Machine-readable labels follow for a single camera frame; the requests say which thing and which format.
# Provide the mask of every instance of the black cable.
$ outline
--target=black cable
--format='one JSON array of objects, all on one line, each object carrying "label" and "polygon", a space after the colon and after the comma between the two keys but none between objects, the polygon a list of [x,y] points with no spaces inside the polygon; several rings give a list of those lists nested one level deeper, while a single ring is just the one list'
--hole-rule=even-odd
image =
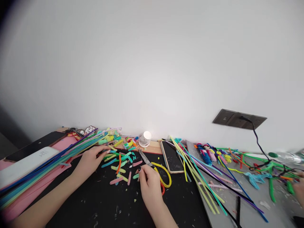
[{"label": "black cable", "polygon": [[241,198],[237,196],[237,227],[240,228],[240,219],[241,219]]},{"label": "black cable", "polygon": [[253,123],[251,120],[249,120],[249,119],[247,119],[246,117],[243,117],[243,116],[241,116],[240,119],[246,120],[247,122],[249,122],[249,123],[252,124],[253,133],[254,133],[255,136],[256,136],[256,143],[257,143],[257,145],[259,146],[259,148],[260,148],[260,150],[262,151],[262,153],[266,156],[266,158],[268,159],[268,161],[270,161],[269,157],[267,156],[267,154],[264,152],[264,150],[262,149],[262,147],[261,147],[260,144],[259,144],[259,137],[257,136],[256,130],[254,129],[254,123]]},{"label": "black cable", "polygon": [[[259,146],[259,148],[260,148],[260,150],[262,151],[262,153],[266,156],[266,158],[267,158],[267,160],[268,160],[267,162],[265,162],[265,163],[262,164],[262,165],[258,165],[258,166],[256,166],[256,167],[250,167],[249,170],[250,170],[250,171],[254,171],[254,170],[256,170],[256,169],[258,169],[258,168],[261,168],[261,167],[263,167],[263,166],[267,166],[272,160],[269,159],[269,157],[267,156],[267,154],[264,152],[264,150],[262,149],[262,147],[261,147],[260,144],[259,144],[259,137],[257,136],[256,130],[255,130],[255,127],[254,127],[254,123],[253,123],[251,120],[249,120],[249,119],[247,119],[246,117],[244,117],[244,116],[241,116],[240,119],[241,119],[241,120],[245,120],[245,121],[247,121],[247,122],[249,122],[249,123],[252,124],[253,133],[254,133],[254,135],[256,136],[256,143],[257,143],[257,145]],[[284,171],[278,175],[279,177],[282,176],[282,175],[284,175],[284,174],[286,174],[286,173],[288,173],[288,172],[290,172],[290,171],[295,172],[295,170],[298,169],[298,168],[294,168],[294,169],[289,169],[289,170],[287,170],[287,169],[286,169],[286,166],[285,166],[283,163],[281,163],[281,162],[279,162],[279,161],[276,161],[276,162],[282,164],[282,165],[283,165],[283,168],[284,168]]]}]

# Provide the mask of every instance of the bundle of pipe cleaners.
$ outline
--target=bundle of pipe cleaners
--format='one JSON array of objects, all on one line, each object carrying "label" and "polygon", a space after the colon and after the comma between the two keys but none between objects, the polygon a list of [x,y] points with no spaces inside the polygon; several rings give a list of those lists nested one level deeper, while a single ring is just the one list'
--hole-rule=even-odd
[{"label": "bundle of pipe cleaners", "polygon": [[[19,196],[21,196],[22,193],[24,193],[41,178],[51,172],[54,168],[68,163],[72,158],[89,149],[99,141],[107,143],[109,142],[109,140],[114,139],[114,136],[118,138],[119,134],[121,133],[121,128],[108,128],[105,131],[98,131],[97,133],[95,133],[96,131],[97,129],[81,138],[75,144],[70,145],[67,149],[58,153],[57,155],[55,155],[54,157],[34,169],[32,172],[30,172],[20,180],[2,189],[0,193],[4,196],[0,198],[1,209],[4,209],[9,206]],[[15,189],[5,194],[13,187],[15,187]]]}]

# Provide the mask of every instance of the wooden block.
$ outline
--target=wooden block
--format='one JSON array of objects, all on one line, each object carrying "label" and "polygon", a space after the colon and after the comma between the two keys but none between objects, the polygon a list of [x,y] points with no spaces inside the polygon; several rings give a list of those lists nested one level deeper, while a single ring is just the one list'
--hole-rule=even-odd
[{"label": "wooden block", "polygon": [[[124,148],[123,145],[125,143],[126,142],[124,140],[124,142],[121,143],[120,145],[118,145],[116,147],[116,149],[123,149]],[[161,144],[159,142],[151,141],[150,145],[148,147],[146,147],[146,150],[141,146],[139,146],[138,148],[140,148],[145,153],[162,154]]]}]

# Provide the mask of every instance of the wall socket panel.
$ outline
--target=wall socket panel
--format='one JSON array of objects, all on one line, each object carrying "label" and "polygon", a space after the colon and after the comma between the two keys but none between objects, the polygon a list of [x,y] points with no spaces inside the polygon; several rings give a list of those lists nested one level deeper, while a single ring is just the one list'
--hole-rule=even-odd
[{"label": "wall socket panel", "polygon": [[257,129],[267,119],[266,117],[222,109],[214,119],[213,123],[252,130],[252,124],[246,120],[241,120],[241,116],[251,120],[254,123],[255,129]]}]

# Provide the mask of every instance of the smartphone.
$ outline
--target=smartphone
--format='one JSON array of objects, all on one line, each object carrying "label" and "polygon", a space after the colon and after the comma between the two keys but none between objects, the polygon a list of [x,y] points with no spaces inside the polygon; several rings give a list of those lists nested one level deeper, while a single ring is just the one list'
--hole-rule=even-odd
[{"label": "smartphone", "polygon": [[7,156],[5,159],[9,161],[20,161],[24,159],[25,157],[31,155],[32,153],[35,153],[36,151],[39,151],[40,149],[52,146],[64,137],[66,137],[66,133],[59,132],[59,131],[53,131],[46,136],[36,140],[35,142],[32,142],[31,144],[27,145],[26,147],[23,147],[22,149],[18,150],[17,152],[13,153],[12,155]]},{"label": "smartphone", "polygon": [[176,152],[175,146],[166,141],[161,141],[161,150],[165,158],[166,167],[169,173],[184,173],[182,158]]}]

